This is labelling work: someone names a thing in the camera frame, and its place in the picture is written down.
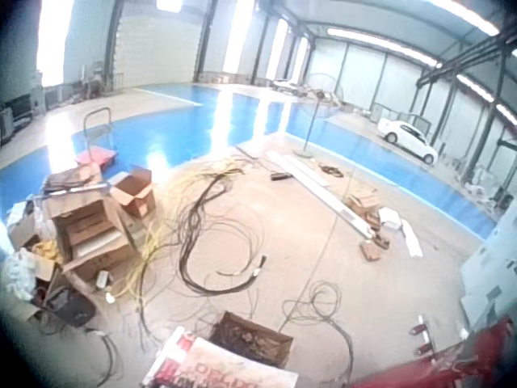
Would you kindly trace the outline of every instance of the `red machine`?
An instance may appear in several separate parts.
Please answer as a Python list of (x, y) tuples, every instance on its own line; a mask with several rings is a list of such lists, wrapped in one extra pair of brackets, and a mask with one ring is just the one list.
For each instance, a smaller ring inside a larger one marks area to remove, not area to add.
[(505, 317), (496, 325), (472, 334), (433, 356), (411, 361), (351, 384), (353, 388), (445, 388), (467, 376), (489, 384), (506, 340), (513, 336), (513, 321)]

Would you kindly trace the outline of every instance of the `car wheel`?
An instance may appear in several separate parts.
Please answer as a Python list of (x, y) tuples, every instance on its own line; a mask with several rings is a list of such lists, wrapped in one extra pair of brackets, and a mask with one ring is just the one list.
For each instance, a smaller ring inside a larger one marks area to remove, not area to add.
[(386, 135), (385, 139), (388, 143), (395, 144), (398, 140), (398, 137), (396, 133), (390, 132)]
[(433, 155), (429, 155), (427, 154), (426, 156), (423, 157), (423, 162), (426, 163), (426, 164), (433, 164), (433, 162), (435, 161), (435, 158), (433, 157)]

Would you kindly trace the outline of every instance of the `blue epoxy floor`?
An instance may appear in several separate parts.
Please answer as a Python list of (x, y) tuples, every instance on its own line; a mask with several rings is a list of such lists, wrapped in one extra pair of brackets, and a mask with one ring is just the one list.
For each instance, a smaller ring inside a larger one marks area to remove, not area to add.
[[(160, 85), (145, 89), (203, 106), (114, 122), (113, 136), (119, 154), (116, 163), (106, 171), (107, 178), (130, 169), (132, 164), (147, 166), (159, 174), (193, 158), (222, 153), (228, 146), (277, 131), (305, 137), (309, 126), (310, 118), (296, 104), (268, 103), (200, 86)], [(311, 141), (404, 187), (483, 238), (495, 226), (459, 192), (365, 137), (320, 120), (314, 126)], [(72, 136), (72, 143), (76, 153), (84, 150), (80, 133)], [(0, 170), (2, 218), (15, 202), (39, 191), (44, 177), (52, 170), (52, 152), (56, 151), (44, 147)]]

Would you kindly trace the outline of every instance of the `standing fan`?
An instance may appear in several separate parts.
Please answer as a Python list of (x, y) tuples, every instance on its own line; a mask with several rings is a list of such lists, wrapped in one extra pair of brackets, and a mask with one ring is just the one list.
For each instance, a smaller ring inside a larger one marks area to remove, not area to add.
[(303, 148), (293, 152), (302, 158), (312, 158), (311, 153), (307, 151), (307, 145), (313, 131), (314, 121), (316, 118), (328, 119), (339, 111), (341, 101), (343, 101), (343, 89), (337, 79), (322, 73), (310, 74), (306, 86), (309, 93), (301, 102), (301, 108), (308, 116), (312, 116), (312, 119)]

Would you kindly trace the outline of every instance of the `warehouse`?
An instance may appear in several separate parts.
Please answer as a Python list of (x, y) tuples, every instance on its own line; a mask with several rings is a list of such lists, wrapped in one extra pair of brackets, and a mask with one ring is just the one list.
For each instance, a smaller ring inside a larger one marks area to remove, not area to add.
[(511, 3), (2, 4), (0, 311), (40, 384), (515, 362)]

